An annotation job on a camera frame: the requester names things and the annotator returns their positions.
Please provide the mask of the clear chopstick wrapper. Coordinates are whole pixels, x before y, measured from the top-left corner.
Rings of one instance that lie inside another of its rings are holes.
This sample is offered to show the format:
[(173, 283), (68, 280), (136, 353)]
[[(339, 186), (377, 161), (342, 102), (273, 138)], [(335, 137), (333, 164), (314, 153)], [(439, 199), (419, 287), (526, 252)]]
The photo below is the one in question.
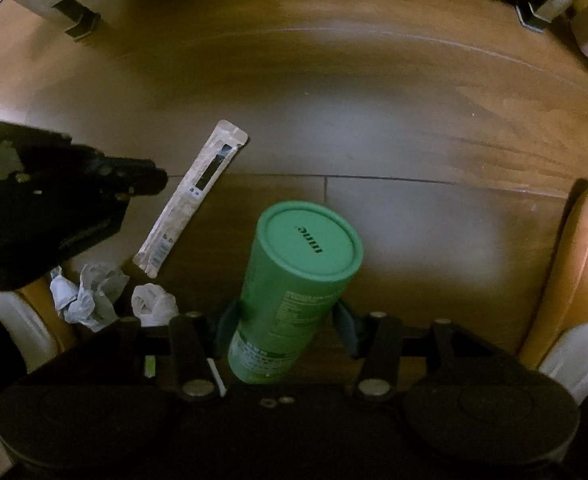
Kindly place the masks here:
[(221, 119), (216, 124), (133, 257), (133, 263), (149, 278), (157, 278), (187, 223), (248, 141), (248, 134), (231, 122)]

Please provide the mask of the green cylindrical tube can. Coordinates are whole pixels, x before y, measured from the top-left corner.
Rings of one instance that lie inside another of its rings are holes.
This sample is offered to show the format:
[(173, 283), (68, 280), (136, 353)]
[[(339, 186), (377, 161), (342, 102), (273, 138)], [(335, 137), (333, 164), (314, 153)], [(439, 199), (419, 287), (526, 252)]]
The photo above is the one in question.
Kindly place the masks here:
[(341, 298), (363, 260), (356, 230), (339, 214), (301, 200), (260, 216), (228, 362), (251, 385), (282, 380)]

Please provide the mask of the small crumpled white tissue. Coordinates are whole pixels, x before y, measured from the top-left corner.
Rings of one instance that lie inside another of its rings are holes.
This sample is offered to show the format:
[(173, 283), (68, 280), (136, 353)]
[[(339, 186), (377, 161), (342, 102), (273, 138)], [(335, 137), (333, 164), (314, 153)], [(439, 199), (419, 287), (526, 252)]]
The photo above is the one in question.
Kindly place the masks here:
[(167, 326), (179, 314), (175, 296), (152, 283), (134, 287), (131, 307), (143, 327)]

